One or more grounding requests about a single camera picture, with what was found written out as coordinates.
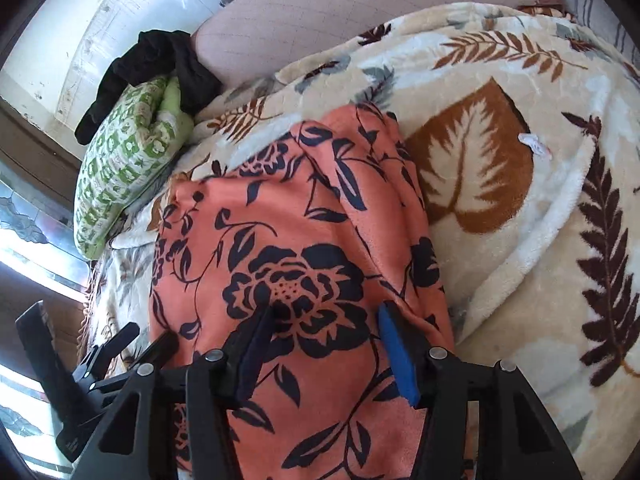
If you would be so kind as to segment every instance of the black cloth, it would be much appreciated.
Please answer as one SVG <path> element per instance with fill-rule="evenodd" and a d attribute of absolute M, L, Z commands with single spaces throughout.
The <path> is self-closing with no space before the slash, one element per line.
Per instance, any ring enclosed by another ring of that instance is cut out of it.
<path fill-rule="evenodd" d="M 94 103 L 76 128 L 76 139 L 88 144 L 127 84 L 137 86 L 175 69 L 180 83 L 180 109 L 194 116 L 220 94 L 222 83 L 200 64 L 191 37 L 176 30 L 140 32 L 138 43 L 115 59 L 104 74 Z"/>

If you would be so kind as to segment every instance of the metal pin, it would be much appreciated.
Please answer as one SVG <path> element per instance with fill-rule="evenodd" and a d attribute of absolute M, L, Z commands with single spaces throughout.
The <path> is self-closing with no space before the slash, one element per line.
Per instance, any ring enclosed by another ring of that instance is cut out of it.
<path fill-rule="evenodd" d="M 434 346 L 431 350 L 429 350 L 429 355 L 434 359 L 444 359 L 448 352 L 441 346 Z"/>
<path fill-rule="evenodd" d="M 517 366 L 515 365 L 515 363 L 512 363 L 511 361 L 500 361 L 500 370 L 502 370 L 503 372 L 514 372 L 516 371 L 516 368 Z"/>
<path fill-rule="evenodd" d="M 220 361 L 225 356 L 225 353 L 219 348 L 214 348 L 213 350 L 209 350 L 204 358 L 210 363 L 215 363 L 216 361 Z"/>
<path fill-rule="evenodd" d="M 143 377 L 146 377 L 154 372 L 154 366 L 151 363 L 142 363 L 138 367 L 137 372 L 138 372 L 138 375 L 142 375 Z"/>

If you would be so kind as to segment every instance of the blue gripper pad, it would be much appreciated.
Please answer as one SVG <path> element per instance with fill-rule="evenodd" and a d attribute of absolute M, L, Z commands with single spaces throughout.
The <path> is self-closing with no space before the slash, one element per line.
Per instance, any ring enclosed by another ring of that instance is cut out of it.
<path fill-rule="evenodd" d="M 378 327 L 382 344 L 391 362 L 391 371 L 396 378 L 398 392 L 409 401 L 412 407 L 415 407 L 420 401 L 415 365 L 411 361 L 398 329 L 384 303 L 378 309 Z"/>

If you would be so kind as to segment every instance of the green checkered pillow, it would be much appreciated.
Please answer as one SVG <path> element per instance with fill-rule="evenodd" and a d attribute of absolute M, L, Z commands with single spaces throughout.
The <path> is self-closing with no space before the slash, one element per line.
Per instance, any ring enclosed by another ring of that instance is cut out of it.
<path fill-rule="evenodd" d="M 180 110 L 177 78 L 161 76 L 127 87 L 80 168 L 74 237 L 83 256 L 100 257 L 122 210 L 153 182 L 192 130 L 193 120 Z"/>

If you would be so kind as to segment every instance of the orange floral cloth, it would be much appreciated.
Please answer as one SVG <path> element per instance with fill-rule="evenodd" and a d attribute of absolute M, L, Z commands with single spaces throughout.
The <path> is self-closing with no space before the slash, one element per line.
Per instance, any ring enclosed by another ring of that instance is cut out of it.
<path fill-rule="evenodd" d="M 180 335 L 171 365 L 221 347 L 259 305 L 276 313 L 254 396 L 229 414 L 247 480 L 409 476 L 424 411 L 399 397 L 378 337 L 383 301 L 452 349 L 415 165 L 395 115 L 372 104 L 181 182 L 164 211 L 150 321 L 153 338 Z M 176 428 L 188 467 L 183 406 Z"/>

